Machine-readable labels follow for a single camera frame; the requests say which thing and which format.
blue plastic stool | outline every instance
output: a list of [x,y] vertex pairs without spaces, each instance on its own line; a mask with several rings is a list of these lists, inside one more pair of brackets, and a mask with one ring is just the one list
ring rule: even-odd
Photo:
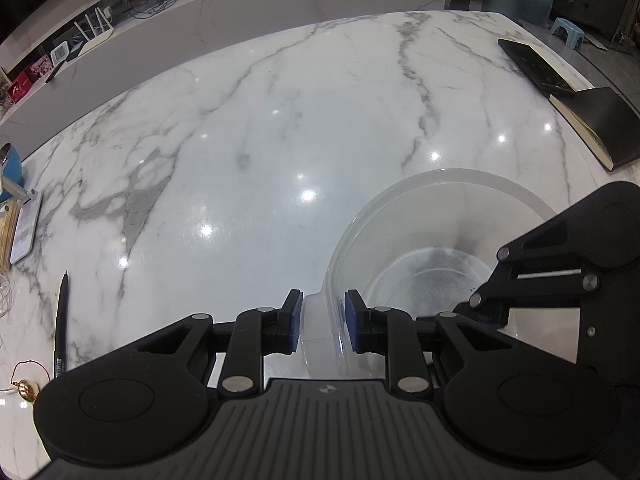
[[566,32],[566,46],[569,48],[580,48],[584,39],[584,32],[575,23],[564,18],[556,18],[554,26],[551,27],[551,34],[555,34],[556,30],[564,28]]

blue cup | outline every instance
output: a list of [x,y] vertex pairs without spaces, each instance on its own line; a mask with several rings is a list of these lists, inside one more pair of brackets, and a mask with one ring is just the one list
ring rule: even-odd
[[[19,186],[22,185],[24,179],[22,177],[20,155],[18,155],[18,152],[15,151],[15,148],[10,143],[6,143],[0,148],[0,168],[2,176],[13,180]],[[0,194],[0,204],[3,204],[11,197],[11,194],[3,189],[2,194]]]

container bottom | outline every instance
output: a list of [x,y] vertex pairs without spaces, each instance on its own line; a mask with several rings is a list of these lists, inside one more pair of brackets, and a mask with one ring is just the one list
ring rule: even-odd
[[472,254],[443,247],[405,253],[364,291],[367,306],[390,306],[415,319],[453,310],[489,279],[492,270]]

smartphone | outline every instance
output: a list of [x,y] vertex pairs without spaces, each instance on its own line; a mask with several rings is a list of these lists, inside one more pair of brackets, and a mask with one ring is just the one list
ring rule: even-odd
[[528,44],[500,38],[498,45],[546,97],[574,93],[569,83]]

transparent plastic bowl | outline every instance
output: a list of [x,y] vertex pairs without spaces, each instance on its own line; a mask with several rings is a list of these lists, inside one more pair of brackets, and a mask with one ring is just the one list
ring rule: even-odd
[[[344,232],[322,290],[305,298],[301,346],[309,375],[384,375],[380,356],[351,351],[345,291],[356,288],[367,306],[414,318],[453,310],[489,278],[500,247],[554,215],[522,186],[476,170],[430,171],[383,191]],[[527,323],[532,334],[545,330],[530,317]]]

